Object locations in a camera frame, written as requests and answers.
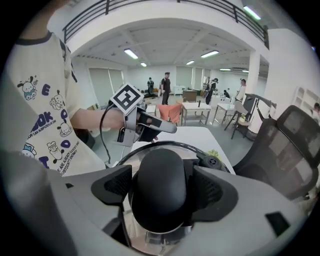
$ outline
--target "white ceiling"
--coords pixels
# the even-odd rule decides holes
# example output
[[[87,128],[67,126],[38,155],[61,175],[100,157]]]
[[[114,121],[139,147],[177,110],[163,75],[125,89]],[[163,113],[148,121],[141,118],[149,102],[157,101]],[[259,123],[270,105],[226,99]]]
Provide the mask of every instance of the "white ceiling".
[[[243,42],[214,27],[202,28],[183,21],[158,20],[145,25],[132,26],[104,38],[99,44],[83,51],[80,57],[104,59],[129,68],[147,65],[185,66],[208,69],[249,68],[250,51]],[[132,59],[124,49],[130,48],[139,59]],[[201,55],[217,50],[219,54],[208,58]],[[260,75],[267,75],[268,65],[261,61]]]

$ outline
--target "black cable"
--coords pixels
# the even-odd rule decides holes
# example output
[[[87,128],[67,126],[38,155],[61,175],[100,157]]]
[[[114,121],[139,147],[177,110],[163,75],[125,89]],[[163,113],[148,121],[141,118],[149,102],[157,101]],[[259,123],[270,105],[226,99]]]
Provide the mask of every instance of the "black cable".
[[[107,155],[108,155],[108,157],[109,157],[108,164],[110,164],[111,156],[110,156],[110,154],[109,154],[109,151],[108,151],[107,146],[106,146],[105,141],[104,141],[104,136],[103,136],[103,134],[102,134],[102,123],[103,123],[103,121],[104,121],[104,119],[105,119],[105,116],[106,116],[107,112],[108,112],[114,105],[115,105],[115,104],[112,103],[112,104],[110,104],[110,105],[108,105],[108,106],[106,107],[103,115],[101,116],[100,125],[99,125],[100,137],[101,137],[101,140],[102,140],[102,144],[103,144],[103,146],[104,146],[104,148],[105,148],[105,151],[106,151],[106,153],[107,153]]]

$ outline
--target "cartoon print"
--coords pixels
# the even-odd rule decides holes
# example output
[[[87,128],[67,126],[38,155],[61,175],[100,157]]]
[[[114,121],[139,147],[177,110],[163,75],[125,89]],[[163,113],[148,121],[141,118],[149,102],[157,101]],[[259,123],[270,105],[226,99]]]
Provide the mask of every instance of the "cartoon print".
[[[67,124],[66,119],[64,119],[64,122],[57,129],[60,130],[61,137],[66,137],[72,132],[72,128]]]
[[[25,143],[22,153],[26,156],[26,157],[30,157],[30,158],[35,158],[35,155],[37,154],[37,152],[35,151],[35,147],[32,146],[29,143]]]
[[[56,92],[58,94],[50,100],[50,105],[53,107],[54,110],[60,110],[65,106],[65,102],[62,96],[60,95],[60,91],[57,90]]]
[[[37,95],[37,90],[35,85],[38,83],[38,80],[35,80],[32,84],[32,81],[34,80],[33,76],[30,76],[30,81],[25,81],[24,83],[20,82],[17,87],[22,87],[22,91],[24,93],[24,98],[29,101],[33,100]]]
[[[50,154],[53,156],[53,163],[55,164],[57,160],[62,159],[62,154],[65,152],[64,149],[59,149],[55,141],[49,142],[46,144],[48,146]]]

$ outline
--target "green object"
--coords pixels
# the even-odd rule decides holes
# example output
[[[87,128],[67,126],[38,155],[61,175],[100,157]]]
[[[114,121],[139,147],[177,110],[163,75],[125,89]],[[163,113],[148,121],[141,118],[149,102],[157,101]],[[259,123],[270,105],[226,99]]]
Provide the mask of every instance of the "green object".
[[[208,151],[208,155],[209,155],[209,156],[214,156],[214,157],[218,158],[221,162],[223,162],[222,159],[221,159],[220,156],[219,156],[218,151],[216,151],[216,150],[214,150],[214,149]]]

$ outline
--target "black mesh chair back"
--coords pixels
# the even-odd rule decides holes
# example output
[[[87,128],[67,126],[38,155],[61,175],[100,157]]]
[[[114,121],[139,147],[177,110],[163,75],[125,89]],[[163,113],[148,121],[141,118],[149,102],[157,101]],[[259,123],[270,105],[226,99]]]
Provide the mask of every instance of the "black mesh chair back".
[[[278,120],[263,121],[251,149],[233,169],[293,200],[316,185],[319,164],[320,126],[291,105]]]

